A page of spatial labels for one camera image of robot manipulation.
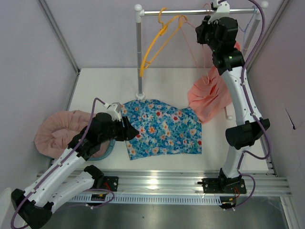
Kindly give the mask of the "pink wire hanger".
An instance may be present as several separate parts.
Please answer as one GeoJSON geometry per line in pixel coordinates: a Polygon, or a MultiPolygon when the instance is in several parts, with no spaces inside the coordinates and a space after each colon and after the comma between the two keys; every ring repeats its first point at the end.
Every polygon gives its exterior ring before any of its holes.
{"type": "Polygon", "coordinates": [[[204,84],[210,83],[209,70],[206,69],[206,51],[204,46],[196,43],[195,27],[190,21],[189,16],[181,16],[179,18],[180,30],[182,31],[183,37],[191,54],[193,63],[198,70],[198,73],[203,77],[204,84]],[[192,34],[188,35],[185,33],[186,28],[192,28],[192,34]]]}

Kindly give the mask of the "dusty pink pleated garment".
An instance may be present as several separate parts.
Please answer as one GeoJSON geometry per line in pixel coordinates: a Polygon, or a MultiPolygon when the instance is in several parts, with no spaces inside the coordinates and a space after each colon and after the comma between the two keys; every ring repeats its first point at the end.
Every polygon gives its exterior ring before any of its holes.
{"type": "Polygon", "coordinates": [[[73,137],[89,123],[91,114],[80,110],[59,111],[39,127],[35,146],[39,153],[58,159],[73,137]]]}

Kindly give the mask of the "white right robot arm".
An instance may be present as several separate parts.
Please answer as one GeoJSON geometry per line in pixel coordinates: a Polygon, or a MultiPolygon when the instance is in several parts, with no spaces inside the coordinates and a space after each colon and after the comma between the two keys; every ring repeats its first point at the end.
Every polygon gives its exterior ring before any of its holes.
{"type": "Polygon", "coordinates": [[[213,64],[229,90],[236,118],[236,126],[225,131],[229,149],[219,176],[204,178],[200,184],[206,194],[235,194],[236,191],[245,194],[245,182],[240,173],[242,160],[270,127],[270,121],[263,119],[255,106],[243,54],[235,47],[237,20],[230,17],[213,20],[205,16],[195,31],[197,42],[208,45],[212,51],[213,64]]]}

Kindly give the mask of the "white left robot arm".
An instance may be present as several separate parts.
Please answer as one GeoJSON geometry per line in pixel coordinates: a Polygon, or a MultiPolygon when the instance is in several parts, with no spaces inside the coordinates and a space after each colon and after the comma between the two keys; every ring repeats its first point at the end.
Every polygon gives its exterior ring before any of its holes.
{"type": "Polygon", "coordinates": [[[104,187],[104,173],[87,166],[74,180],[65,179],[97,153],[107,141],[129,141],[139,134],[126,116],[98,113],[68,144],[60,158],[32,185],[15,189],[11,201],[14,216],[20,216],[32,229],[40,229],[53,213],[75,195],[87,191],[112,192],[104,187]]]}

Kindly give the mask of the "blue floral garment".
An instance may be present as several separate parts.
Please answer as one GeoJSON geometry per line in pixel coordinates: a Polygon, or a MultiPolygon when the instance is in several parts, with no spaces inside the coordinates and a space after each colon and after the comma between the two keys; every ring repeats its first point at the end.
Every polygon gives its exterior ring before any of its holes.
{"type": "Polygon", "coordinates": [[[159,100],[132,100],[122,106],[138,135],[126,142],[130,160],[202,152],[202,124],[192,108],[178,109],[159,100]]]}

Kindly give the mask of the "blue wire hanger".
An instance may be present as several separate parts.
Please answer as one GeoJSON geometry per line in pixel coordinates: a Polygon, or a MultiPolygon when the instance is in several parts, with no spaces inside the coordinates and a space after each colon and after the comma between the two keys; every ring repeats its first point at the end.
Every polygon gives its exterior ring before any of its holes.
{"type": "Polygon", "coordinates": [[[244,28],[242,28],[241,26],[238,26],[238,28],[243,32],[243,34],[246,34],[248,27],[250,26],[250,23],[252,22],[253,18],[255,17],[256,13],[257,13],[257,7],[253,6],[253,13],[252,16],[250,18],[250,20],[248,21],[248,23],[246,24],[246,26],[244,28]]]}

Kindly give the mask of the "salmon pink skirt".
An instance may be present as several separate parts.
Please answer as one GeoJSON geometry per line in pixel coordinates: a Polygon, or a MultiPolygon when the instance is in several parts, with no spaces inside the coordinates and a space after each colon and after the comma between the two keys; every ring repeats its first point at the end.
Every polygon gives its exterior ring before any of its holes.
{"type": "Polygon", "coordinates": [[[187,93],[188,106],[194,111],[199,121],[205,124],[230,105],[232,99],[217,68],[211,67],[204,75],[193,54],[192,58],[201,76],[187,93]]]}

